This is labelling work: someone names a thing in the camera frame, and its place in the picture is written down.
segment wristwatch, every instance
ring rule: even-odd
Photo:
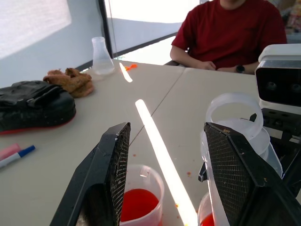
[[[242,65],[237,65],[236,66],[236,72],[237,73],[240,73],[240,74],[244,74],[245,73],[245,67],[244,66],[242,66]]]

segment blue marker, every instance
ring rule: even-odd
[[[0,161],[0,168],[10,164],[13,161],[16,161],[18,159],[23,158],[24,156],[26,156],[28,153],[32,152],[34,149],[36,149],[35,146],[30,146],[28,148],[25,148],[24,150],[21,150],[9,157],[7,157],[6,159],[3,159]]]

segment red liquid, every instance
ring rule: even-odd
[[[214,226],[213,215],[210,214],[202,221],[201,226]]]
[[[144,189],[134,189],[125,192],[121,212],[121,221],[141,218],[150,213],[158,205],[156,196]]]

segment pink marker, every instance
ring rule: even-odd
[[[13,144],[7,148],[4,148],[0,151],[0,161],[10,157],[11,155],[21,151],[21,148],[18,144]]]

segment table surface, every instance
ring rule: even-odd
[[[90,71],[95,91],[76,100],[77,115],[67,125],[0,137],[0,149],[13,143],[37,147],[26,158],[0,170],[2,226],[49,225],[76,167],[109,127],[125,121],[132,124],[128,163],[149,165],[162,175],[135,106],[138,99],[146,103],[188,195],[198,208],[208,191],[206,183],[198,182],[203,163],[199,133],[207,107],[213,98],[225,92],[243,91],[257,97],[255,77],[138,64],[138,68],[129,71],[133,79],[129,83],[120,71],[119,61],[114,64],[116,71],[103,81],[98,81]],[[213,120],[230,116],[248,118],[252,113],[248,108],[237,111],[235,107],[221,107]],[[182,225],[166,183],[165,186],[164,225]]]

